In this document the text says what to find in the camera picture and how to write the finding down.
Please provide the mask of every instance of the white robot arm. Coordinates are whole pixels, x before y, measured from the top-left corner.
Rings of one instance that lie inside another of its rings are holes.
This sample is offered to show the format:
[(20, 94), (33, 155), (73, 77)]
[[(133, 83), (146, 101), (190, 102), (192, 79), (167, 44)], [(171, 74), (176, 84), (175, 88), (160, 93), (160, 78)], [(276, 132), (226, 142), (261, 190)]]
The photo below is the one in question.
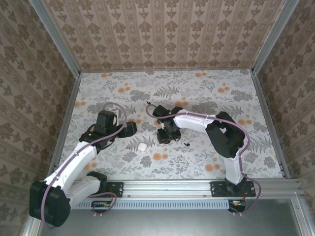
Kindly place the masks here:
[[(187, 113), (187, 110), (181, 110), (181, 113)], [(207, 127), (209, 124), (213, 123), (213, 119), (199, 118), (192, 115), (181, 115), (175, 116), (174, 122), (179, 128), (187, 128), (199, 131), (201, 133), (207, 134)], [(238, 152), (241, 150), (241, 147), (238, 148), (234, 157), (224, 158), (224, 164), (226, 169), (226, 179), (233, 184), (238, 184), (242, 181), (243, 175), (240, 170)]]
[[(172, 118), (158, 118), (177, 113), (178, 115)], [(210, 119), (210, 117), (216, 117), (234, 122), (227, 113), (220, 112), (216, 116), (205, 116), (188, 112), (181, 107), (175, 107), (170, 111), (159, 105), (153, 111), (153, 116), (162, 123), (162, 129), (157, 131), (160, 144), (168, 144), (172, 140), (178, 140), (181, 137), (181, 128), (205, 133), (209, 136), (218, 154), (224, 157), (226, 180), (234, 185), (238, 185), (243, 180), (244, 176), (241, 173), (238, 156), (244, 145), (245, 134), (233, 125)]]
[(72, 154), (44, 181), (35, 181), (30, 189), (30, 216), (41, 219), (44, 199), (45, 221), (53, 226), (61, 226), (70, 211), (89, 195), (106, 192), (107, 176), (90, 172), (76, 184), (73, 184), (83, 168), (103, 149), (109, 147), (115, 138), (130, 137), (137, 132), (135, 122), (127, 122), (126, 127), (116, 126), (115, 113), (101, 111), (96, 124), (84, 133)]

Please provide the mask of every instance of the black wire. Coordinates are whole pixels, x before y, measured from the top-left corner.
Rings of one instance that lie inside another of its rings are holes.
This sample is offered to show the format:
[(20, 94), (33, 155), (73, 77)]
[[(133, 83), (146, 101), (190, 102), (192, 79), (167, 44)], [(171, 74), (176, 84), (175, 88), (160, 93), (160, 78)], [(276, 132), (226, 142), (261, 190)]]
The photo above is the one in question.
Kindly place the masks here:
[(174, 141), (176, 141), (176, 142), (181, 139), (181, 137), (179, 137), (178, 140), (176, 140), (173, 135), (172, 135), (172, 137), (173, 137)]
[(114, 141), (115, 141), (115, 140), (113, 140), (113, 141), (112, 141), (109, 145), (107, 145), (107, 146), (103, 147), (103, 148), (101, 149), (101, 151), (102, 151), (102, 150), (104, 150), (105, 148), (110, 147), (110, 146), (114, 143)]
[(229, 209), (233, 210), (235, 213), (240, 213), (237, 209), (230, 207)]

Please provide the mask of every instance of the black mounting plate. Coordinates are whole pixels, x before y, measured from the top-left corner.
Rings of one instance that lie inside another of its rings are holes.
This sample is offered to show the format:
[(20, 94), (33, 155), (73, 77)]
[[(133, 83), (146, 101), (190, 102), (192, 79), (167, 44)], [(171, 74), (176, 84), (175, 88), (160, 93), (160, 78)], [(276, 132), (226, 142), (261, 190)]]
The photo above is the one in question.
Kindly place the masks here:
[(123, 197), (124, 182), (107, 182), (107, 191), (117, 195), (117, 198)]
[[(123, 197), (123, 192), (124, 192), (124, 182), (107, 182), (107, 187), (106, 187), (106, 192), (112, 192), (115, 193), (117, 198), (122, 198)], [(110, 195), (107, 196), (99, 196), (95, 198), (105, 198), (105, 197), (111, 197)], [(108, 205), (111, 204), (111, 200), (107, 201), (93, 201), (91, 204), (91, 207), (93, 207), (95, 204), (97, 205), (98, 203), (106, 203)], [(104, 213), (107, 211), (108, 206), (105, 205), (98, 205), (96, 207), (103, 207), (105, 209), (96, 209), (96, 213)]]
[(227, 191), (227, 186), (225, 181), (213, 181), (210, 182), (211, 196), (213, 198), (221, 197), (244, 197), (244, 191), (246, 197), (255, 197), (256, 192), (254, 188), (254, 183), (252, 181), (246, 181), (242, 189), (235, 194), (230, 194)]

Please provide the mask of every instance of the aluminum frame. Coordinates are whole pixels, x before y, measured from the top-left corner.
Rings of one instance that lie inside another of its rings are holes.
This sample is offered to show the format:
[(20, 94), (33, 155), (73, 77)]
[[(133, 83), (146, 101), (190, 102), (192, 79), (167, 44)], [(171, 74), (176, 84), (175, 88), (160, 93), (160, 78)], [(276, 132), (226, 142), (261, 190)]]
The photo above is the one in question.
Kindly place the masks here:
[(38, 14), (40, 20), (44, 24), (46, 30), (48, 31), (49, 35), (51, 36), (52, 40), (54, 41), (56, 47), (58, 48), (59, 52), (61, 53), (65, 63), (68, 65), (71, 73), (73, 74), (74, 78), (78, 78), (80, 73), (80, 66), (76, 62), (75, 58), (73, 57), (71, 51), (67, 47), (65, 41), (63, 40), (62, 35), (58, 31), (53, 19), (51, 18), (49, 11), (47, 10), (44, 2), (42, 0), (30, 0), (31, 5), (33, 6), (34, 10)]
[(277, 156), (278, 160), (280, 161), (280, 165), (281, 165), (280, 168), (282, 167), (282, 171), (283, 171), (284, 176), (286, 178), (291, 178), (290, 173), (289, 173), (289, 169), (286, 165), (286, 162), (284, 159), (284, 154), (282, 152), (280, 142), (279, 142), (279, 139), (278, 139), (278, 136), (276, 133), (276, 129), (275, 129), (275, 126), (272, 122), (271, 115), (270, 115), (270, 112), (268, 109), (268, 105), (267, 105), (264, 93), (262, 91), (262, 87), (261, 87), (260, 82), (259, 82), (258, 75), (251, 72), (251, 76), (252, 76), (252, 81), (254, 83), (254, 87), (256, 89), (256, 93), (257, 93), (257, 97), (258, 97), (258, 100), (259, 100), (259, 103), (261, 106), (262, 113), (263, 113), (265, 120), (266, 120), (266, 125), (268, 128), (269, 134), (270, 134), (271, 142), (274, 146), (276, 156)]
[(64, 114), (63, 118), (63, 123), (60, 128), (60, 133), (57, 139), (56, 147), (53, 153), (53, 157), (49, 166), (48, 174), (50, 175), (55, 168), (56, 163), (60, 160), (61, 155), (63, 153), (63, 147), (65, 143), (65, 139), (67, 136), (67, 132), (69, 129), (70, 121), (71, 121), (71, 116), (72, 116), (72, 111), (74, 108), (75, 100), (78, 95), (79, 87), (80, 87), (81, 79), (77, 78), (74, 81), (73, 88), (71, 91), (71, 95), (69, 98), (68, 106)]
[(282, 30), (284, 29), (287, 21), (292, 15), (297, 3), (299, 0), (287, 0), (285, 1), (283, 8), (281, 9), (275, 23), (273, 24), (264, 44), (261, 47), (261, 50), (256, 57), (252, 68), (254, 74), (257, 74), (265, 63), (268, 55), (270, 54), (272, 48), (274, 47), (276, 41), (278, 40)]
[[(205, 180), (122, 180), (124, 193), (122, 198), (129, 201), (139, 200), (230, 200), (241, 198), (212, 198), (210, 182), (222, 179)], [(314, 236), (314, 224), (306, 206), (299, 180), (274, 178), (257, 179), (261, 184), (260, 199), (291, 199), (302, 236)], [(41, 232), (41, 221), (32, 217), (28, 218), (23, 236), (38, 236)]]

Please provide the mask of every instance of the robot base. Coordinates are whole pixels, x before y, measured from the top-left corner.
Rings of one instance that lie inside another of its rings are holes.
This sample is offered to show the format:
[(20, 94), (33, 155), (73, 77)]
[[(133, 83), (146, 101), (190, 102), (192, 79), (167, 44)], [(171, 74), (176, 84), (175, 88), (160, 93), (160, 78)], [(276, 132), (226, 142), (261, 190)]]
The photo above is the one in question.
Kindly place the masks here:
[(252, 181), (246, 181), (246, 178), (235, 185), (225, 179), (225, 181), (210, 182), (211, 196), (213, 198), (221, 197), (255, 197), (255, 187)]

